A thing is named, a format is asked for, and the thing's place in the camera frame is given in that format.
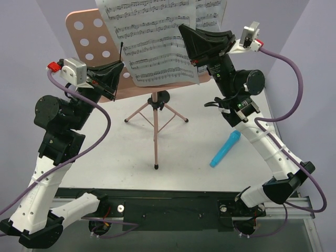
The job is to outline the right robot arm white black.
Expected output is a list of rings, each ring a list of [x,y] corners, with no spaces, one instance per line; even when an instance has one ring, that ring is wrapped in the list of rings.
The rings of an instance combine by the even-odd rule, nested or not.
[[[285,203],[312,177],[315,167],[286,147],[274,132],[274,119],[264,118],[253,101],[252,97],[265,87],[264,74],[260,70],[236,70],[230,58],[232,54],[264,51],[263,42],[258,39],[258,23],[245,27],[240,39],[231,31],[211,32],[186,25],[178,29],[191,64],[206,67],[222,94],[208,106],[218,107],[223,118],[252,144],[272,172],[270,180],[250,186],[236,196],[236,212],[246,215],[265,202]]]

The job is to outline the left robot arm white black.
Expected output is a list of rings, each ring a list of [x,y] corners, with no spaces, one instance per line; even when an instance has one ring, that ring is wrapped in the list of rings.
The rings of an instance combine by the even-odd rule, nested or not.
[[[26,188],[14,200],[17,210],[1,221],[1,231],[16,236],[28,249],[46,249],[60,237],[70,224],[94,213],[104,215],[108,197],[95,189],[85,191],[75,200],[52,208],[59,185],[72,164],[85,155],[81,149],[85,136],[80,130],[94,109],[100,109],[99,100],[115,99],[124,64],[118,60],[110,64],[87,67],[76,59],[61,59],[47,66],[47,76],[54,82],[54,74],[70,73],[72,79],[63,86],[68,100],[51,95],[41,97],[35,105],[34,124],[45,130],[34,173]]]

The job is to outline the sheet music page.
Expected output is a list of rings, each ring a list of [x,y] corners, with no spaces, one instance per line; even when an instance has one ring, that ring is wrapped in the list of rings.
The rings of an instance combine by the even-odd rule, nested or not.
[[[195,27],[195,1],[96,1],[96,5],[136,86],[200,82],[179,31],[182,24]]]
[[[227,0],[197,0],[196,28],[208,32],[219,32],[223,22]]]

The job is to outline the pink perforated music stand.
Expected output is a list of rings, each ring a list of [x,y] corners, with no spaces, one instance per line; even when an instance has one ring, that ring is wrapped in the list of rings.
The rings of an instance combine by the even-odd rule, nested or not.
[[[79,59],[88,66],[101,66],[117,60],[119,51],[112,41],[108,28],[97,8],[71,12],[67,15],[65,23]],[[164,108],[171,111],[173,116],[170,120],[179,117],[187,123],[188,118],[178,113],[167,103],[156,102],[155,93],[191,86],[192,83],[176,82],[162,86],[138,87],[134,84],[132,78],[127,76],[128,73],[128,68],[124,68],[115,95],[118,100],[140,95],[151,95],[144,105],[125,118],[124,121],[128,123],[134,116],[139,114],[154,128],[154,168],[157,170],[159,168],[157,137],[159,132],[167,126],[167,124],[164,124],[159,127],[159,111]]]

